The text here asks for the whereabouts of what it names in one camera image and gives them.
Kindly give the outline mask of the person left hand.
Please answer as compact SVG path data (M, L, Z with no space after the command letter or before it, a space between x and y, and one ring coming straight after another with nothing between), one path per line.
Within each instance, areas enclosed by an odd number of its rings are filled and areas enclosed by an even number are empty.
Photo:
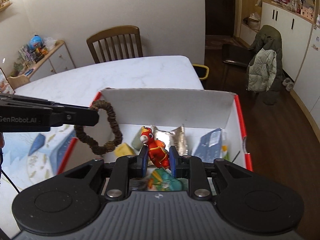
M3 147L5 145L5 141L4 141L4 136L3 136L3 133L1 132L0 133L0 165L2 165L3 163Z

